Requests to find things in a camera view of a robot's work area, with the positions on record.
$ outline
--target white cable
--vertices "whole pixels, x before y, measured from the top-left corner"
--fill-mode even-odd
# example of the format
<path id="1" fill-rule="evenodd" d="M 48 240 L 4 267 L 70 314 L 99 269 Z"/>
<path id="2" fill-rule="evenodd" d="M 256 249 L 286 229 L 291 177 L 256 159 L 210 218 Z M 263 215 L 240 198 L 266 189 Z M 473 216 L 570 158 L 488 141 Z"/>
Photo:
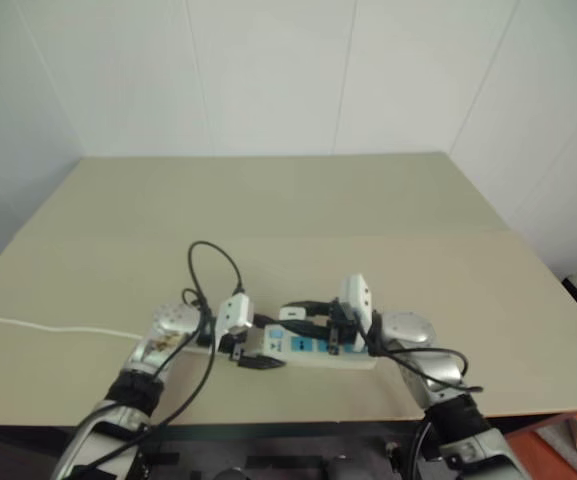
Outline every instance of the white cable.
<path id="1" fill-rule="evenodd" d="M 135 335 L 134 333 L 120 332 L 118 330 L 109 330 L 107 328 L 96 327 L 48 327 L 46 325 L 39 325 L 38 323 L 24 322 L 22 320 L 14 320 L 12 318 L 0 317 L 0 323 L 8 325 L 15 325 L 17 327 L 34 328 L 43 332 L 50 333 L 98 333 L 103 335 L 112 335 L 114 337 L 130 338 L 132 340 L 141 340 L 142 335 Z"/>

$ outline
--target table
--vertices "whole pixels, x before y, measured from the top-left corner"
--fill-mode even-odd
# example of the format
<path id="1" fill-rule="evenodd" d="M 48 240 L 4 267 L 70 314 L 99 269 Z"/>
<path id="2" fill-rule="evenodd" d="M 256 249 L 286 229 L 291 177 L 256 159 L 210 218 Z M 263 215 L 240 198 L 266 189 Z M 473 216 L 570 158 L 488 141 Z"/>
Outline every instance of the table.
<path id="1" fill-rule="evenodd" d="M 0 317 L 145 333 L 190 286 L 186 248 L 237 260 L 257 311 L 328 300 L 364 274 L 379 310 L 430 319 L 471 361 L 488 416 L 577 410 L 577 306 L 443 154 L 301 158 L 85 158 L 0 257 Z M 214 308 L 227 264 L 198 253 Z M 134 341 L 0 324 L 0 425 L 74 425 L 106 393 Z M 207 358 L 182 355 L 155 420 Z M 422 412 L 397 368 L 216 362 L 178 424 L 394 421 Z"/>

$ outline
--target orange floor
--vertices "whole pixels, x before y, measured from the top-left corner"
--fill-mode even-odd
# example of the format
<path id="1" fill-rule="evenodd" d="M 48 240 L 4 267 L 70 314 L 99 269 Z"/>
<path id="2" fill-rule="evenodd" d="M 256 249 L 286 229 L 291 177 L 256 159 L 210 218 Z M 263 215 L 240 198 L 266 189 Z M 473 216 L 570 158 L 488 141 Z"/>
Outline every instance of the orange floor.
<path id="1" fill-rule="evenodd" d="M 536 433 L 524 433 L 508 440 L 534 480 L 577 480 L 577 472 Z"/>

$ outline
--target beige tabletop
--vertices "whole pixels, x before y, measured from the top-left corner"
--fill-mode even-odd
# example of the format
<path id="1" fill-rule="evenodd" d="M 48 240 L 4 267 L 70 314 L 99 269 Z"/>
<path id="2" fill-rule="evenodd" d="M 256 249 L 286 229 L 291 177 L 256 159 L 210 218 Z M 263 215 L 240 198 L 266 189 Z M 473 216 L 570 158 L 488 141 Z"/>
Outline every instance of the beige tabletop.
<path id="1" fill-rule="evenodd" d="M 441 154 L 317 158 L 88 158 L 0 257 L 0 318 L 141 335 L 190 286 L 186 249 L 237 260 L 257 311 L 329 300 L 364 274 L 379 310 L 430 319 L 471 361 L 486 415 L 577 410 L 577 306 Z M 198 252 L 214 308 L 232 272 Z M 0 424 L 77 423 L 134 340 L 0 323 Z M 155 417 L 207 357 L 178 359 Z M 180 424 L 401 420 L 421 411 L 397 368 L 237 368 L 219 359 Z"/>

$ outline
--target white power strip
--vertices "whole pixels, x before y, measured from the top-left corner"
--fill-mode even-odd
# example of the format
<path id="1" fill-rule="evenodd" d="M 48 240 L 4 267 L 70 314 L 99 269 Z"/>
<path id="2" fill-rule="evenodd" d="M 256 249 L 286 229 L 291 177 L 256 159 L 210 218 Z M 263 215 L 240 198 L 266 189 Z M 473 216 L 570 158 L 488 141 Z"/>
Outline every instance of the white power strip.
<path id="1" fill-rule="evenodd" d="M 353 351 L 353 345 L 340 345 L 339 355 L 330 355 L 327 341 L 301 337 L 279 325 L 264 329 L 262 353 L 302 367 L 368 370 L 377 363 L 377 358 L 368 355 L 365 349 Z"/>

